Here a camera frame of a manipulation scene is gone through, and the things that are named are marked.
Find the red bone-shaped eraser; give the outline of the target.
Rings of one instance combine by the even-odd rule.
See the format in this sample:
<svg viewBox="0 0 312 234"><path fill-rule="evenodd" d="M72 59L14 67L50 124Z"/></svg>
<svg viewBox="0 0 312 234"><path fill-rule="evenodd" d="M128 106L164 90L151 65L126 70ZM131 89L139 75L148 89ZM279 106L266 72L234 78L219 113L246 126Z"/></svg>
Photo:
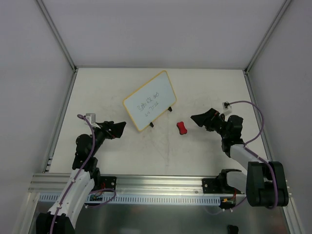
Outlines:
<svg viewBox="0 0 312 234"><path fill-rule="evenodd" d="M185 135L185 134L187 134L188 131L187 131L187 129L186 129L185 124L184 124L183 121L178 122L178 123L176 124L176 126L177 126L177 128L178 128L178 131L179 131L179 134L180 134L180 135Z"/></svg>

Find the yellow framed whiteboard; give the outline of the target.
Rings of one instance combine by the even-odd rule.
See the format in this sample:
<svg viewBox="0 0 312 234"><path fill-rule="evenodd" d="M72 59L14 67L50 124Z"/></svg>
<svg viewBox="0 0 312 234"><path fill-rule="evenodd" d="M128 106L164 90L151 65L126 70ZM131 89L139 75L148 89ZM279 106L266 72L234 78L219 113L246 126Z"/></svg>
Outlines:
<svg viewBox="0 0 312 234"><path fill-rule="evenodd" d="M136 129L141 132L176 103L167 71L161 71L123 101Z"/></svg>

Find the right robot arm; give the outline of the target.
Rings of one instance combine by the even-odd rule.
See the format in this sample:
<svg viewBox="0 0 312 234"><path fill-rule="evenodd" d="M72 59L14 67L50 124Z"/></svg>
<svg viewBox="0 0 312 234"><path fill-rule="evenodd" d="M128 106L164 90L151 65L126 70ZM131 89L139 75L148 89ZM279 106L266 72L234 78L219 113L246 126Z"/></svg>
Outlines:
<svg viewBox="0 0 312 234"><path fill-rule="evenodd" d="M238 169L223 169L207 186L229 194L237 189L246 194L252 207L286 207L289 193L283 165L278 161L266 161L250 150L241 137L243 118L224 114L211 108L209 111L192 115L191 119L209 132L221 136L221 148L227 157L238 162L246 173Z"/></svg>

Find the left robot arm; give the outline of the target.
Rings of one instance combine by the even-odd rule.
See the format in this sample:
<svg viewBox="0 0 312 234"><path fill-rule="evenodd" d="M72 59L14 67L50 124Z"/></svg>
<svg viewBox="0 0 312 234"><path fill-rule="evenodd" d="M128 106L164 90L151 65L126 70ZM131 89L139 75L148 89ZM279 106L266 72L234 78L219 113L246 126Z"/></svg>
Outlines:
<svg viewBox="0 0 312 234"><path fill-rule="evenodd" d="M105 140L121 138L126 122L104 121L91 124L85 120L85 123L90 127L91 133L77 137L69 180L48 212L38 215L38 234L73 234L80 211L89 195L111 192L111 198L116 197L115 189L101 186L102 179L95 154Z"/></svg>

